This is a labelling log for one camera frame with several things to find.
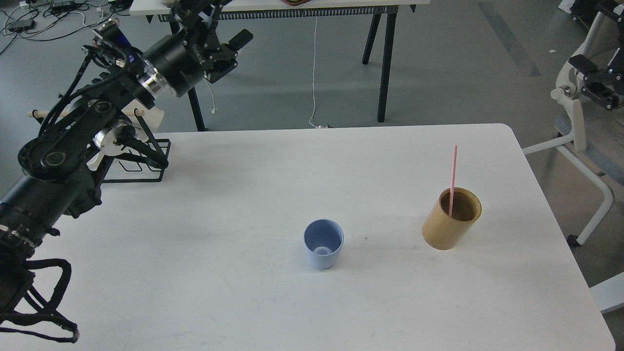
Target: power adapter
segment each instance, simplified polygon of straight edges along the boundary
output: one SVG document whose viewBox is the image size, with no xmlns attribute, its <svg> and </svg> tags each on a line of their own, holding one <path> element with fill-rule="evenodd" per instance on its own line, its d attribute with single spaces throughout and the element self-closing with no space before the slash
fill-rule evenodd
<svg viewBox="0 0 624 351">
<path fill-rule="evenodd" d="M 50 4 L 50 10 L 52 12 L 64 12 L 71 11 L 76 8 L 76 2 L 73 0 L 70 1 L 61 1 L 61 2 L 53 2 Z"/>
<path fill-rule="evenodd" d="M 22 33 L 29 29 L 35 28 L 35 21 L 33 19 L 25 19 L 22 21 L 14 21 L 6 26 L 6 29 L 11 33 Z"/>
</svg>

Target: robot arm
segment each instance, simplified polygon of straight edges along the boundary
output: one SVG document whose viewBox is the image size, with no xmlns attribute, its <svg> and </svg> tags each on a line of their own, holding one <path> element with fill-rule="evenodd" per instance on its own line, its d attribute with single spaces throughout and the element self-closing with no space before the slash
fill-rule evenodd
<svg viewBox="0 0 624 351">
<path fill-rule="evenodd" d="M 624 5 L 606 0 L 598 3 L 597 9 L 617 23 L 619 48 L 605 69 L 599 69 L 582 54 L 571 57 L 569 63 L 583 74 L 581 92 L 605 110 L 612 111 L 624 106 Z"/>
<path fill-rule="evenodd" d="M 112 161 L 115 157 L 127 157 L 122 154 L 122 146 L 139 151 L 144 155 L 142 160 L 151 166 L 168 166 L 162 152 L 135 138 L 135 127 L 122 109 L 135 99 L 151 108 L 163 91 L 180 97 L 202 79 L 216 82 L 234 69 L 237 51 L 253 36 L 243 30 L 228 44 L 219 42 L 215 29 L 223 6 L 229 2 L 179 0 L 171 12 L 182 30 L 166 36 L 145 53 L 130 45 L 116 20 L 94 30 L 93 46 L 83 47 L 86 57 L 74 82 L 42 121 L 38 137 L 19 152 L 24 176 L 0 198 L 0 324 L 8 321 L 33 325 L 48 321 L 73 335 L 54 338 L 10 328 L 0 331 L 76 342 L 76 324 L 56 310 L 69 283 L 71 266 L 61 259 L 29 259 L 46 234 L 60 234 L 53 226 L 62 214 L 78 218 L 102 203 L 100 185 Z M 74 91 L 91 62 L 107 71 Z M 71 112 L 57 122 L 72 101 Z M 107 150 L 98 168 L 92 171 L 87 162 L 104 148 L 103 140 L 119 146 L 118 153 Z M 50 301 L 32 286 L 31 271 L 46 267 L 61 267 L 63 271 Z M 16 312 L 14 309 L 22 299 L 37 313 Z"/>
</svg>

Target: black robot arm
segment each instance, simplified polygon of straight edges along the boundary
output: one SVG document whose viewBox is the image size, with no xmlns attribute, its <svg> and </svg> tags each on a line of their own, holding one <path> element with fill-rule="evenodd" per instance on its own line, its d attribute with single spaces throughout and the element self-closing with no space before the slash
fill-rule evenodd
<svg viewBox="0 0 624 351">
<path fill-rule="evenodd" d="M 33 325 L 47 321 L 70 330 L 72 336 L 49 337 L 7 327 L 0 327 L 0 331 L 76 342 L 77 325 L 57 311 L 69 283 L 71 266 L 62 259 L 29 259 L 46 234 L 60 234 L 53 226 L 62 214 L 78 218 L 102 203 L 100 185 L 115 158 L 132 157 L 160 169 L 168 166 L 162 151 L 152 150 L 135 138 L 135 127 L 121 110 L 135 99 L 151 108 L 163 91 L 180 97 L 202 79 L 216 82 L 234 69 L 238 50 L 253 36 L 243 30 L 228 44 L 220 43 L 215 30 L 219 14 L 229 2 L 179 0 L 171 13 L 182 30 L 163 38 L 145 53 L 130 45 L 117 20 L 109 20 L 94 30 L 92 45 L 83 46 L 85 59 L 76 78 L 40 121 L 39 135 L 19 152 L 24 176 L 0 198 L 0 324 Z M 74 91 L 91 62 L 106 71 Z M 59 120 L 61 112 L 72 103 L 71 112 Z M 113 143 L 118 153 L 107 151 L 92 171 L 87 162 L 104 150 L 105 141 Z M 143 156 L 124 153 L 125 147 Z M 32 286 L 32 270 L 47 267 L 62 269 L 49 301 Z M 22 300 L 36 313 L 16 312 Z"/>
</svg>

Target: desk leg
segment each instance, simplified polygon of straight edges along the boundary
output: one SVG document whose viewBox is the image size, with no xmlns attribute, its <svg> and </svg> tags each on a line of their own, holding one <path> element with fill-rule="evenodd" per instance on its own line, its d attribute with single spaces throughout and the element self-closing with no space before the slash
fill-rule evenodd
<svg viewBox="0 0 624 351">
<path fill-rule="evenodd" d="M 172 34 L 175 34 L 180 30 L 180 25 L 178 24 L 178 22 L 169 22 L 169 27 L 171 27 Z M 191 110 L 193 111 L 193 117 L 195 118 L 195 126 L 197 126 L 197 131 L 207 131 L 208 129 L 206 129 L 206 126 L 203 123 L 202 110 L 199 106 L 199 100 L 197 99 L 197 92 L 195 91 L 195 88 L 193 87 L 191 90 L 189 90 L 187 95 L 188 101 L 191 104 Z"/>
<path fill-rule="evenodd" d="M 373 43 L 375 42 L 375 36 L 377 36 L 377 28 L 379 27 L 379 20 L 381 20 L 381 14 L 374 14 L 373 21 L 371 22 L 371 28 L 368 31 L 368 40 L 366 41 L 366 47 L 364 48 L 364 57 L 362 57 L 362 64 L 368 64 L 368 59 L 371 58 Z"/>
<path fill-rule="evenodd" d="M 377 121 L 382 123 L 386 120 L 386 102 L 388 101 L 388 83 L 390 81 L 390 65 L 392 63 L 392 46 L 394 44 L 394 27 L 396 25 L 396 13 L 388 14 L 386 24 L 386 43 L 384 45 L 384 61 L 381 68 L 381 88 L 379 90 L 379 106 L 377 109 Z"/>
</svg>

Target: chair leg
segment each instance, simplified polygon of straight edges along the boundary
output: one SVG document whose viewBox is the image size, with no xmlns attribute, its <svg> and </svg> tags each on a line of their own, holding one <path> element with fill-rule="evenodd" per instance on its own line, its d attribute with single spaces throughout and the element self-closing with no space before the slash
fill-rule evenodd
<svg viewBox="0 0 624 351">
<path fill-rule="evenodd" d="M 524 149 L 522 149 L 522 152 L 525 155 L 529 155 L 529 154 L 533 154 L 534 152 L 550 149 L 551 147 L 568 144 L 569 142 L 572 142 L 573 140 L 574 140 L 574 136 L 572 135 L 572 132 L 570 132 L 569 134 L 566 134 L 564 136 L 560 136 L 558 138 L 555 138 L 549 141 L 541 142 L 533 146 L 525 147 Z"/>
<path fill-rule="evenodd" d="M 606 216 L 607 212 L 613 205 L 613 191 L 611 187 L 607 185 L 599 176 L 597 176 L 589 167 L 587 167 L 581 160 L 579 160 L 574 154 L 572 154 L 565 146 L 557 146 L 557 150 L 561 152 L 587 179 L 589 179 L 595 186 L 597 186 L 602 195 L 604 201 L 590 219 L 589 223 L 585 226 L 581 234 L 576 239 L 578 245 L 583 245 L 589 235 L 596 229 L 600 221 Z"/>
</svg>

